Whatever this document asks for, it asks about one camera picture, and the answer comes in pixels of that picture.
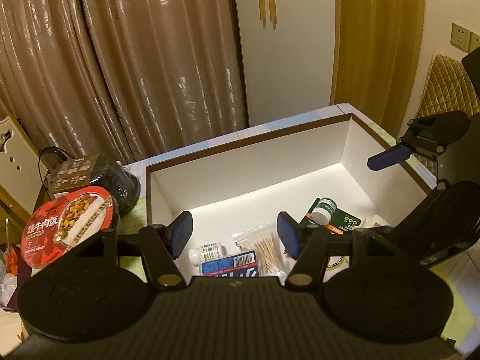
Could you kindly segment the small white pill bottle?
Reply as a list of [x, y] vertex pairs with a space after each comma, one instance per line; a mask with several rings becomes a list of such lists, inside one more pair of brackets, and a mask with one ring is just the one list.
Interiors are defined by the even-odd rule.
[[221, 243], [203, 244], [198, 248], [188, 250], [190, 263], [199, 267], [202, 263], [210, 262], [224, 257], [224, 247]]

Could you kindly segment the green capped bottle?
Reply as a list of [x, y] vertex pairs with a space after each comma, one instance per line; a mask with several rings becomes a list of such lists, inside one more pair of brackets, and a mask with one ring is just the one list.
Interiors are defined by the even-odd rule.
[[337, 204], [333, 199], [329, 197], [319, 198], [310, 213], [311, 219], [316, 224], [326, 226], [329, 224], [336, 210]]

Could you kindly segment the dark green flat box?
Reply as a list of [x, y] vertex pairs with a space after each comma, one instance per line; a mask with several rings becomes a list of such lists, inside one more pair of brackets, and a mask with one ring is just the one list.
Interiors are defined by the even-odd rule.
[[[302, 221], [300, 222], [302, 226], [307, 228], [317, 228], [321, 226], [313, 222], [310, 215], [315, 203], [318, 202], [319, 198], [321, 197], [318, 197], [314, 201], [314, 203], [312, 203], [306, 215], [303, 217]], [[340, 208], [338, 208], [338, 205], [337, 205], [337, 210], [335, 211], [329, 224], [323, 227], [328, 228], [332, 233], [343, 235], [344, 233], [348, 233], [353, 231], [356, 228], [359, 228], [361, 224], [362, 224], [362, 220], [360, 218], [354, 216], [353, 214], [349, 214], [346, 211], [341, 210]]]

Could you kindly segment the cotton swab bag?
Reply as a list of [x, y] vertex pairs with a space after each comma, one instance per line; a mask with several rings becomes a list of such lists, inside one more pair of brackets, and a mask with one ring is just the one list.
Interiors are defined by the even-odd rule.
[[233, 243], [241, 251], [255, 251], [262, 276], [276, 276], [281, 283], [287, 278], [288, 264], [281, 252], [282, 244], [274, 222], [262, 223], [233, 233]]

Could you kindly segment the quilted tan chair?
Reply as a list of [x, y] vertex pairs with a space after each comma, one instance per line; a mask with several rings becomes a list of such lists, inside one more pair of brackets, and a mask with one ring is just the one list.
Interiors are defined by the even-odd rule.
[[430, 62], [425, 78], [417, 119], [425, 119], [426, 138], [433, 138], [431, 127], [434, 115], [449, 111], [463, 111], [471, 117], [479, 113], [479, 96], [462, 63], [437, 54]]

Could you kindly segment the white plastic piece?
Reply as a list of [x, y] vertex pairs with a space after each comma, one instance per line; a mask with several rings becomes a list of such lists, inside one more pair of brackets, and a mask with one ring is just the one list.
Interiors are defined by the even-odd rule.
[[379, 228], [379, 227], [391, 228], [391, 225], [378, 214], [366, 217], [361, 224], [361, 228]]

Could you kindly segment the blue white flat package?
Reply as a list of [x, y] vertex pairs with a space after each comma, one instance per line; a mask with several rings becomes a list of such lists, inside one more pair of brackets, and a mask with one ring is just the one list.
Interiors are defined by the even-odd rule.
[[260, 276], [256, 252], [253, 250], [203, 262], [200, 274], [210, 277], [258, 278]]

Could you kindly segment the black bowl with label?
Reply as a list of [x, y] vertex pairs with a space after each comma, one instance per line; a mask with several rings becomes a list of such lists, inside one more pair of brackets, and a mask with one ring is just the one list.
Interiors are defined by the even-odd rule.
[[118, 203], [120, 216], [125, 216], [134, 208], [141, 191], [140, 181], [135, 175], [103, 154], [69, 159], [47, 177], [48, 191], [55, 197], [88, 186], [106, 189]]

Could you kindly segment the brown cardboard storage box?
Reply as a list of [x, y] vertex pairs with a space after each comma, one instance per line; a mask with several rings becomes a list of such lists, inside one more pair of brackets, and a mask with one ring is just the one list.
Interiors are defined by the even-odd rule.
[[147, 221], [193, 217], [187, 243], [238, 248], [233, 235], [272, 223], [282, 211], [301, 220], [318, 197], [329, 197], [361, 219], [399, 224], [433, 189], [416, 164], [374, 172], [370, 157], [388, 148], [354, 113], [285, 127], [151, 164], [145, 170]]

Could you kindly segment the red instant rice bowl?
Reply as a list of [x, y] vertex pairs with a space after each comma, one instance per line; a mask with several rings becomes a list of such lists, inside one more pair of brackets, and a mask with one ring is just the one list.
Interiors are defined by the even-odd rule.
[[115, 228], [119, 218], [116, 199], [102, 187], [67, 193], [32, 213], [21, 236], [22, 258], [42, 269], [97, 232]]

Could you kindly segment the dark red tissue box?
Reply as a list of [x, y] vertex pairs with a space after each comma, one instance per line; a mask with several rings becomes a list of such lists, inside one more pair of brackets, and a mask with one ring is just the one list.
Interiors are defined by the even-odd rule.
[[1, 309], [17, 311], [22, 286], [31, 278], [32, 268], [22, 258], [15, 244], [1, 244]]

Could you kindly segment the white carved chair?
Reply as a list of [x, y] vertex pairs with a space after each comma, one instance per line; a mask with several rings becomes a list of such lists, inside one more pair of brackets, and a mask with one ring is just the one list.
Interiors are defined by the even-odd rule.
[[1, 209], [20, 233], [35, 209], [47, 167], [15, 118], [1, 120]]

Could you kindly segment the brown curtain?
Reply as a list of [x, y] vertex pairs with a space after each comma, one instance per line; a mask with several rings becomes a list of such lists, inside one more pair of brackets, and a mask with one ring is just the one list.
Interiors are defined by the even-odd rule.
[[1, 0], [1, 114], [123, 163], [247, 127], [233, 0]]

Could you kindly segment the white cabinet door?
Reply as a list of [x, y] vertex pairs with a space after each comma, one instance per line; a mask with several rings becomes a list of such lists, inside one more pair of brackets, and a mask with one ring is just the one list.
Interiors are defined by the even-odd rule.
[[236, 0], [252, 126], [327, 107], [335, 0]]

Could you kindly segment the wall power sockets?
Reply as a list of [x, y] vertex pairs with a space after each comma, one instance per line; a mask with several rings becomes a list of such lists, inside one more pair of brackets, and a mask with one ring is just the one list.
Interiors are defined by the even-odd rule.
[[465, 53], [471, 53], [480, 47], [480, 35], [453, 23], [451, 25], [450, 44]]

